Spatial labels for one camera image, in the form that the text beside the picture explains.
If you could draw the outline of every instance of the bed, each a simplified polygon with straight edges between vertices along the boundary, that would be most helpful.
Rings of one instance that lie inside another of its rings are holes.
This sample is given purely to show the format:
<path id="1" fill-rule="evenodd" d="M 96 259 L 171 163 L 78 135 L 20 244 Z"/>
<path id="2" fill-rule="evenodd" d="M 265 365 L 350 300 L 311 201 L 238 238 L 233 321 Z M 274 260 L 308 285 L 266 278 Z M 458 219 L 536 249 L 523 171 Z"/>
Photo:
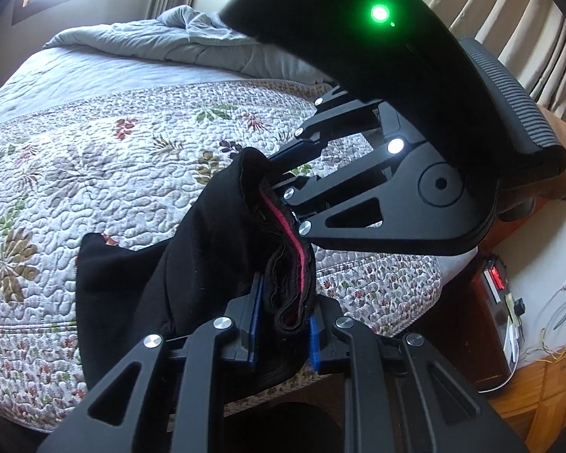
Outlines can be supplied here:
<path id="1" fill-rule="evenodd" d="M 192 9 L 176 11 L 184 18 Z M 148 56 L 129 39 L 101 49 L 97 32 L 61 33 L 0 89 L 0 415 L 38 431 L 54 429 L 87 391 L 75 320 L 82 236 L 98 232 L 130 249 L 171 237 L 240 148 L 274 153 L 329 89 L 318 71 L 284 55 L 248 53 L 248 42 L 229 40 L 225 49 L 221 36 L 189 40 L 192 57 L 173 62 L 173 48 Z M 213 48 L 220 68 L 198 66 L 210 64 Z M 354 135 L 296 173 L 325 176 L 369 151 L 365 137 Z M 393 335 L 435 304 L 475 251 L 315 254 L 317 290 L 373 331 Z M 305 367 L 226 412 L 316 379 Z"/>

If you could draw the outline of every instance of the dark opening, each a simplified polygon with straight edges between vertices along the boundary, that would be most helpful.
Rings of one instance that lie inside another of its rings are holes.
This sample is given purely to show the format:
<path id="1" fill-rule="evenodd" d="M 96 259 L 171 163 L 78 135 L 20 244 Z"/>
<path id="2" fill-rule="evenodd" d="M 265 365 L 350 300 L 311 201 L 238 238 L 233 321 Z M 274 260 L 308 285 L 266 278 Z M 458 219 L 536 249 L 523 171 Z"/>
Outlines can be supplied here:
<path id="1" fill-rule="evenodd" d="M 480 413 L 478 406 L 442 368 L 432 364 L 428 371 L 444 422 L 453 425 L 474 418 Z"/>
<path id="2" fill-rule="evenodd" d="M 381 169 L 381 166 L 376 165 L 369 170 L 365 170 L 364 172 L 351 177 L 345 182 L 331 187 L 329 192 L 327 192 L 325 201 L 329 206 L 336 206 L 348 199 L 352 199 L 359 194 L 371 190 L 373 187 L 382 185 L 387 180 L 388 178 L 386 173 Z"/>
<path id="3" fill-rule="evenodd" d="M 121 425 L 139 373 L 140 363 L 132 363 L 88 410 L 91 418 Z"/>
<path id="4" fill-rule="evenodd" d="M 373 198 L 327 218 L 325 224 L 328 228 L 365 228 L 382 221 L 380 202 Z"/>
<path id="5" fill-rule="evenodd" d="M 444 177 L 439 177 L 436 179 L 436 188 L 440 189 L 441 191 L 447 187 L 447 179 Z"/>

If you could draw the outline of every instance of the gray comforter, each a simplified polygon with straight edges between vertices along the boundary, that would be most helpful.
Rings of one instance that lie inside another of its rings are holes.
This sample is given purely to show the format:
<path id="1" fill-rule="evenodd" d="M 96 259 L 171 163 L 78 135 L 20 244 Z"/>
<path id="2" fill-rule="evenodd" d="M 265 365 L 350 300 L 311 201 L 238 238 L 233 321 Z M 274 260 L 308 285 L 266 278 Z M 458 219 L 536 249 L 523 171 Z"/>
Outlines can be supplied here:
<path id="1" fill-rule="evenodd" d="M 305 84 L 326 80 L 322 72 L 276 46 L 261 45 L 228 28 L 218 15 L 186 5 L 167 10 L 155 20 L 67 29 L 44 49 L 74 45 L 119 56 L 211 66 L 257 78 Z"/>

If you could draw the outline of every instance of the wooden floor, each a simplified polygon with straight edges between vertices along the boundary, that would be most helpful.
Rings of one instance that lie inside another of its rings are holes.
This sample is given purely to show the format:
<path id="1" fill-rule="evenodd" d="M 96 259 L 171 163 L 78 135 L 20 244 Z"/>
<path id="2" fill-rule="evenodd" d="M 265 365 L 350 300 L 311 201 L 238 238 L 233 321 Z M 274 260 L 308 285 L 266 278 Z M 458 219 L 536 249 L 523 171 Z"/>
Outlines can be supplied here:
<path id="1" fill-rule="evenodd" d="M 519 369 L 489 403 L 531 453 L 545 453 L 566 425 L 566 355 Z"/>

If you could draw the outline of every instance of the black fabric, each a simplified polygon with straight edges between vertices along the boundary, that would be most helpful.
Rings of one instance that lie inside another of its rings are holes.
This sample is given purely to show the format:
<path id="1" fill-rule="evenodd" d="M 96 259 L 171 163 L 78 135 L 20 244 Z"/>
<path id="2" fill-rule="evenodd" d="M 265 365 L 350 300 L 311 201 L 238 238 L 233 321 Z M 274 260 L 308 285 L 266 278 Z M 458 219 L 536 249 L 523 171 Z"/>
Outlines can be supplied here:
<path id="1" fill-rule="evenodd" d="M 257 393 L 293 376 L 306 360 L 306 320 L 315 297 L 312 247 L 272 193 L 269 162 L 244 149 L 214 175 L 175 236 L 140 251 L 83 238 L 78 256 L 77 323 L 82 368 L 93 387 L 150 333 L 189 335 L 246 295 L 265 273 L 266 326 L 259 377 L 228 398 Z"/>

